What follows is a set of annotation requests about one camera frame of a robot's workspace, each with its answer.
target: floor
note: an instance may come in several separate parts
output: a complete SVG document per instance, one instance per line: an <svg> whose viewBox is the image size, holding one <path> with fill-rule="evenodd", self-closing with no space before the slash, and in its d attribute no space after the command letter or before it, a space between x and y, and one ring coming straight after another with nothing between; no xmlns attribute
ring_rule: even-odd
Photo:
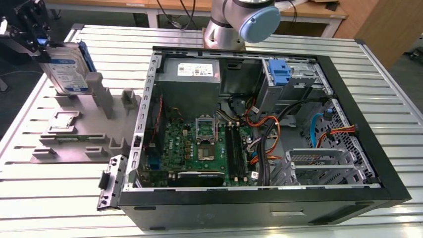
<svg viewBox="0 0 423 238"><path fill-rule="evenodd" d="M173 28L164 16L160 16L159 20L161 28ZM206 17L195 17L194 20L198 29L207 26L208 19ZM175 21L184 25L188 22L188 18L181 16ZM61 41L65 38L75 23L148 27L147 17L143 14L64 10L61 11L61 18L52 20L53 30L51 38L53 41ZM423 64L411 61L408 56L404 55L390 72L416 107L423 111ZM37 83L40 75L41 69L35 61L28 61L21 65L12 65L0 57L0 78L9 86L5 92L0 92L0 139Z"/></svg>

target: motherboard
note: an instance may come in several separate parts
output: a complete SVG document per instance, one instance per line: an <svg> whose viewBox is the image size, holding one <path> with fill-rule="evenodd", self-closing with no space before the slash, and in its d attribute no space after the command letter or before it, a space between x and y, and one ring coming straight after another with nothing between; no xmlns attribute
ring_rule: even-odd
<svg viewBox="0 0 423 238"><path fill-rule="evenodd" d="M210 135L214 139L199 139L199 136L207 138ZM247 179L247 154L243 150L250 136L251 128L236 124L168 123L163 155L148 157L149 186L172 186L172 179L180 173L222 176L223 186L252 185Z"/></svg>

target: desk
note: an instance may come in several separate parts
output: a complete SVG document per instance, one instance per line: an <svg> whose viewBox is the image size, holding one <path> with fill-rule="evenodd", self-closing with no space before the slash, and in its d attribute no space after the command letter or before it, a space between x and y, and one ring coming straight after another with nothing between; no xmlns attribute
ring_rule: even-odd
<svg viewBox="0 0 423 238"><path fill-rule="evenodd" d="M164 11L169 15L185 15L177 0L160 0ZM184 0L188 12L192 9L192 0ZM336 11L324 8L323 3L307 2L296 6L296 21L327 24L322 37L332 38L342 20L348 17L340 7ZM157 16L163 14L156 0L47 0L48 9L88 10L108 12L144 13L148 16L151 28L159 27ZM198 0L195 16L211 16L212 1ZM282 12L282 21L291 22L294 8Z"/></svg>
<svg viewBox="0 0 423 238"><path fill-rule="evenodd" d="M85 25L84 40L103 85L141 95L152 46L202 47L202 31ZM107 164L31 164L57 102L43 75L0 142L0 237L419 237L423 227L423 116L366 46L354 40L272 35L247 50L331 57L412 200L336 226L140 231L123 211L96 211Z"/></svg>

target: blue drive bay latch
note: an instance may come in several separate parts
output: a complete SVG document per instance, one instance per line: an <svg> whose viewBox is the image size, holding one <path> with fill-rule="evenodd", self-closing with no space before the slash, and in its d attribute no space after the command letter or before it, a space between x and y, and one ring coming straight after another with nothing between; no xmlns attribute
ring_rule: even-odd
<svg viewBox="0 0 423 238"><path fill-rule="evenodd" d="M282 59L270 59L270 73L276 86L284 86L291 79L291 68Z"/></svg>

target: wooden cabinet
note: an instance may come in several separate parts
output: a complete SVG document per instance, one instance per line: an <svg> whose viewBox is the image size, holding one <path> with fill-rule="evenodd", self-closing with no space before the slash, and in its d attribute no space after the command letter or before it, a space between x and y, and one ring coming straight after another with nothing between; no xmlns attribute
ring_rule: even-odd
<svg viewBox="0 0 423 238"><path fill-rule="evenodd" d="M340 0L348 14L336 38L362 39L390 68L423 32L422 0Z"/></svg>

